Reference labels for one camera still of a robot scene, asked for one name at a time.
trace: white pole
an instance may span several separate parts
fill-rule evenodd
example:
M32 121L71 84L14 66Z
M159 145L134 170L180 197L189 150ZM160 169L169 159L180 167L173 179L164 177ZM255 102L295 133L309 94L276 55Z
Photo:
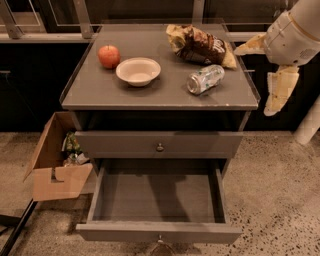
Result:
M320 95L309 109L308 114L294 132L295 139L301 144L307 144L320 128Z

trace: apple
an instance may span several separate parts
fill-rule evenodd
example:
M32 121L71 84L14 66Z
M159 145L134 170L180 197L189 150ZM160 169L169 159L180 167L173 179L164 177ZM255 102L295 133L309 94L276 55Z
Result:
M113 45L105 45L99 49L98 58L102 66L113 69L120 63L120 52Z

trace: brown chip bag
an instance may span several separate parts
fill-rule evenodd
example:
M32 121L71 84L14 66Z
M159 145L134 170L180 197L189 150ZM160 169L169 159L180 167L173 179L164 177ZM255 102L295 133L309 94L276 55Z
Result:
M235 57L228 42L192 25L170 24L166 33L172 50L184 60L205 65L218 64L225 68L237 68Z

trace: cardboard box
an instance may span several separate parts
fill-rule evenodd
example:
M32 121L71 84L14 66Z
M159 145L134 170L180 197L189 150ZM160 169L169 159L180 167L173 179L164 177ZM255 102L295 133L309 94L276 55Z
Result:
M93 166L62 167L62 144L68 131L75 127L69 112L56 112L46 124L24 180L33 172L33 200L47 201L76 198L80 195Z

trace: can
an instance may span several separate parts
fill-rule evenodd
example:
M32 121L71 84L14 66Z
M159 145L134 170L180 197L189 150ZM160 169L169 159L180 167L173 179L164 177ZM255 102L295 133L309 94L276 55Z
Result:
M224 78L224 69L220 65L210 65L193 72L187 79L188 90L199 95L204 91L217 86Z

